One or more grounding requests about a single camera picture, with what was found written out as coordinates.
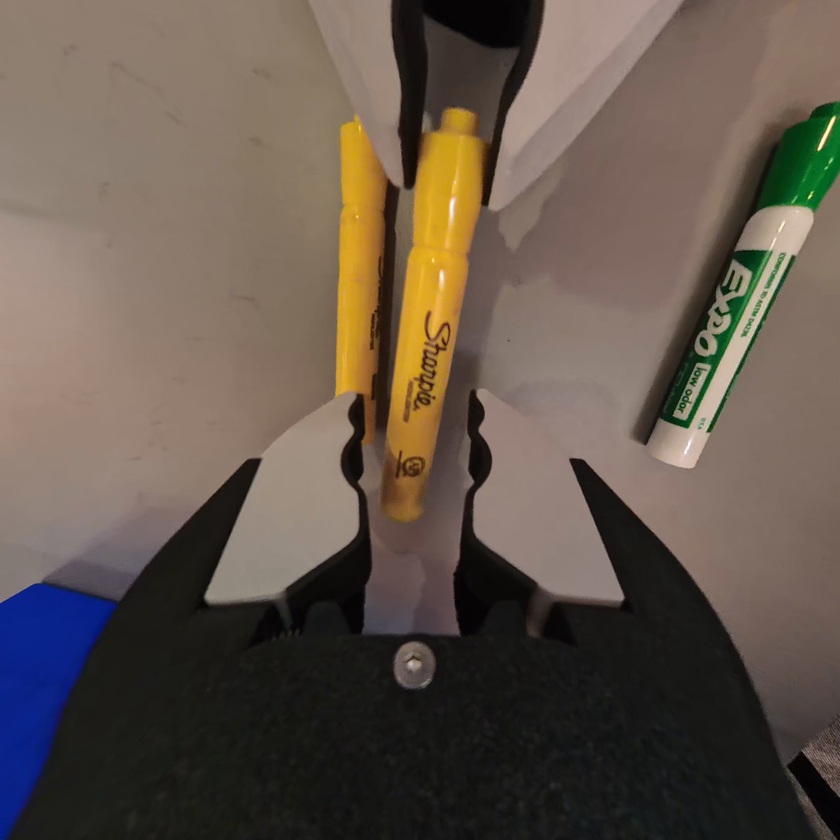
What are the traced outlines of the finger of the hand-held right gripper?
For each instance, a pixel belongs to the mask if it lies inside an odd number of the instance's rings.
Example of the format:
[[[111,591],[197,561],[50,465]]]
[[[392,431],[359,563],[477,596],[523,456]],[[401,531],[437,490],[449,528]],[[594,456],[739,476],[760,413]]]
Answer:
[[[500,211],[581,134],[680,1],[536,2],[500,95],[483,202]]]
[[[388,179],[411,190],[424,133],[427,45],[420,1],[310,1],[354,113]]]

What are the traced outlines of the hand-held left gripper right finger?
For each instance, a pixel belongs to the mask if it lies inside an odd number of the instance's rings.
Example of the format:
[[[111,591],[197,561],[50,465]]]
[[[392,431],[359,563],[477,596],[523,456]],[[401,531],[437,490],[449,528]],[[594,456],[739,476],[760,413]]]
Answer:
[[[618,607],[624,593],[559,439],[487,389],[469,396],[458,577],[481,604]]]

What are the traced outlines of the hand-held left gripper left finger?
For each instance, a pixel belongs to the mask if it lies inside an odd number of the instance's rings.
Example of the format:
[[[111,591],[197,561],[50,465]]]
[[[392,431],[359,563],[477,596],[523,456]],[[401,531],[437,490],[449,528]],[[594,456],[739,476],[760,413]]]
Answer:
[[[206,588],[209,606],[291,604],[305,576],[359,535],[358,480],[342,466],[359,399],[335,396],[264,451]]]

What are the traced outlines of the yellow highlighter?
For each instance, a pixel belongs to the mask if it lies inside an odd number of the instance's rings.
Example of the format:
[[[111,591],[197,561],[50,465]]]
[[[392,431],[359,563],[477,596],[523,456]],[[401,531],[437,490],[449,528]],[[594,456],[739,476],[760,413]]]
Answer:
[[[478,117],[443,111],[425,134],[413,200],[380,484],[382,512],[414,522],[424,509],[482,206],[486,144]]]
[[[364,399],[363,445],[375,439],[388,180],[359,117],[340,130],[342,211],[335,394]]]

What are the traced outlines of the green white dry-erase marker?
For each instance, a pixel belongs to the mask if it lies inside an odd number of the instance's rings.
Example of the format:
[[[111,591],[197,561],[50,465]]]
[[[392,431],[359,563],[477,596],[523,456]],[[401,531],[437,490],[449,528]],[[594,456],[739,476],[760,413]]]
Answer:
[[[655,459],[696,467],[838,170],[839,103],[831,101],[784,132],[647,441]]]

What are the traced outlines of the blue plastic bin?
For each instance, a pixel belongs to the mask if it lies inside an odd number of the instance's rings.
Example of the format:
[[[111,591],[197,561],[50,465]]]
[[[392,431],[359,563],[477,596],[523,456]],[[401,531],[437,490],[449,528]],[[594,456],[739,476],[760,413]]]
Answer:
[[[116,606],[47,583],[1,603],[1,838],[35,788],[69,693]]]

